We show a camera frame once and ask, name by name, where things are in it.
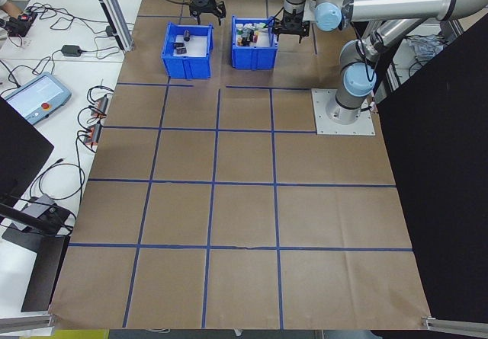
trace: floor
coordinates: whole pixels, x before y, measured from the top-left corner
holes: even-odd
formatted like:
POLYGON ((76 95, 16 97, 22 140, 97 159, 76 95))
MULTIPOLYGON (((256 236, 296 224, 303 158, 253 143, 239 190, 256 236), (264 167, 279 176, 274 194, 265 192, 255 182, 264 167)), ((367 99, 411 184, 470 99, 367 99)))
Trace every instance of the floor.
POLYGON ((379 116, 317 136, 310 89, 335 88, 351 31, 280 39, 273 71, 235 70, 224 0, 212 76, 169 78, 187 8, 143 0, 53 299, 64 328, 419 328, 429 313, 379 116))

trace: blue tape line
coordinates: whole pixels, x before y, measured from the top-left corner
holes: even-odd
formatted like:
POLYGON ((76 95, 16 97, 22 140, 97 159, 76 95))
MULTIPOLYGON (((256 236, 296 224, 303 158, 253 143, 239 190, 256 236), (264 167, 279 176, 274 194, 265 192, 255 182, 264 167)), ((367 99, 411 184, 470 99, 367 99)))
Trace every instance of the blue tape line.
POLYGON ((207 323, 207 294, 208 279, 210 270, 210 243, 212 239, 212 219, 214 217, 214 195, 215 179, 217 175, 217 154, 219 152, 219 122, 220 122, 220 89, 217 95, 217 116, 215 120, 215 145, 213 148, 213 170, 212 170, 212 189, 210 191, 210 211, 208 213, 208 230, 207 230, 207 256, 205 258, 205 281, 204 281, 204 300, 202 303, 201 328, 205 329, 207 323))
POLYGON ((310 88, 274 88, 271 86, 237 86, 237 85, 227 85, 228 89, 265 89, 265 90, 310 90, 310 88))
POLYGON ((148 82, 118 82, 117 85, 133 85, 133 86, 159 86, 159 87, 180 87, 180 88, 193 88, 193 85, 186 84, 151 84, 148 82))
MULTIPOLYGON (((162 110, 161 110, 161 117, 159 118, 159 127, 162 126, 162 121, 165 117, 165 109, 166 109, 166 101, 168 99, 168 92, 169 92, 169 87, 166 88, 165 100, 163 102, 163 106, 162 106, 162 110)), ((139 237, 137 239, 137 244, 139 246, 136 248, 136 256, 134 258, 134 264, 133 264, 133 268, 132 268, 132 276, 130 278, 129 294, 127 295, 127 304, 126 304, 125 313, 124 313, 124 323, 122 324, 123 328, 125 328, 127 326, 127 319, 129 318, 129 310, 130 310, 130 304, 132 302, 133 287, 134 287, 134 282, 136 279, 137 262, 139 260, 140 244, 143 240, 144 223, 146 221, 147 209, 149 207, 149 196, 151 194, 151 187, 153 185, 152 181, 153 181, 153 177, 154 177, 154 171, 156 169, 156 160, 158 158, 159 141, 161 140, 161 133, 162 133, 162 131, 159 130, 158 136, 156 137, 156 145, 154 147, 154 156, 152 157, 152 166, 151 166, 151 173, 149 175, 149 183, 147 185, 146 201, 144 202, 143 216, 142 216, 142 219, 140 222, 139 237)))
POLYGON ((117 179, 117 178, 102 178, 90 177, 88 181, 97 182, 114 182, 114 183, 149 183, 149 179, 117 179))
POLYGON ((280 254, 280 223, 278 218, 278 186, 276 173, 276 143, 275 143, 275 112, 273 107, 273 91, 269 89, 269 107, 271 109, 271 150, 273 155, 273 194, 274 194, 274 229, 276 231, 276 261, 278 272, 278 312, 280 329, 284 329, 283 319, 283 289, 281 285, 281 254, 280 254))
POLYGON ((394 184, 308 184, 277 183, 279 187, 315 187, 315 188, 396 188, 394 184))
POLYGON ((390 252, 413 252, 412 248, 335 248, 335 247, 313 247, 313 246, 283 246, 280 251, 390 251, 390 252))
POLYGON ((74 248, 144 248, 161 250, 258 250, 258 251, 363 251, 363 252, 413 252, 412 248, 340 248, 326 246, 227 246, 227 245, 171 245, 171 244, 131 244, 131 243, 97 243, 97 242, 70 242, 74 248))
POLYGON ((251 185, 273 187, 313 187, 313 188, 396 188, 394 184, 308 184, 308 183, 273 183, 273 182, 246 182, 246 181, 170 181, 170 180, 149 180, 149 179, 116 179, 116 178, 89 178, 93 182, 116 182, 116 183, 173 183, 173 184, 215 184, 215 185, 251 185))
MULTIPOLYGON (((187 132, 215 132, 215 128, 186 128, 186 127, 156 127, 156 126, 117 126, 110 125, 104 128, 111 128, 113 130, 164 130, 164 131, 187 131, 187 132)), ((235 132, 235 133, 271 133, 271 130, 243 130, 243 129, 221 129, 219 132, 235 132)), ((275 133, 293 133, 293 134, 316 134, 315 131, 300 131, 300 130, 275 130, 275 133)))

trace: blue crate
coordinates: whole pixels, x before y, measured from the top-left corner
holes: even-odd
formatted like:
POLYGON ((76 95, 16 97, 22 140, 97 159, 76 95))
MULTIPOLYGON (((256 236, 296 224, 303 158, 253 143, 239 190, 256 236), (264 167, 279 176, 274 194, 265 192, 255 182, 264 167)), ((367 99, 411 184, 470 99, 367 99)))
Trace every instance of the blue crate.
POLYGON ((236 69, 248 70, 269 70, 275 67, 276 53, 278 51, 278 42, 276 36, 268 28, 270 47, 242 47, 236 43, 236 24, 246 23, 271 23, 269 19, 249 19, 236 18, 232 16, 232 66, 236 69))
POLYGON ((172 78, 209 78, 210 51, 214 47, 213 29, 210 25, 176 25, 168 23, 164 46, 161 52, 161 60, 166 67, 168 76, 172 78), (190 31, 191 36, 205 36, 207 38, 207 51, 204 57, 174 56, 173 43, 178 35, 183 35, 185 30, 190 31))

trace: small object in bin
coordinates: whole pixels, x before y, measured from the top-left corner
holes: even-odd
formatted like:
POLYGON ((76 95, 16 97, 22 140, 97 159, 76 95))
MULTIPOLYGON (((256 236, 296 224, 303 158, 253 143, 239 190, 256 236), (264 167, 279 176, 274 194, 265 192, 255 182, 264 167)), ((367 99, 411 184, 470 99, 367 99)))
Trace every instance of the small object in bin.
POLYGON ((242 45, 244 47, 249 47, 249 44, 252 42, 252 37, 254 36, 254 31, 244 27, 242 31, 242 45))

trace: metal base plate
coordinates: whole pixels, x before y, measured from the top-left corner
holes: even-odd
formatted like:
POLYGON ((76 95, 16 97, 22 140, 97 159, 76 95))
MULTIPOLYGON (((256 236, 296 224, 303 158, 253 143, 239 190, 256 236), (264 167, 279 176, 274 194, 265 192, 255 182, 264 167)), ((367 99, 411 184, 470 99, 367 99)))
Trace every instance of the metal base plate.
MULTIPOLYGON (((337 136, 375 136, 373 120, 369 110, 360 112, 358 120, 353 124, 338 124, 326 114, 326 105, 329 99, 335 97, 336 89, 312 89, 313 113, 317 135, 337 136)), ((368 102, 364 101, 362 107, 366 108, 368 102)))

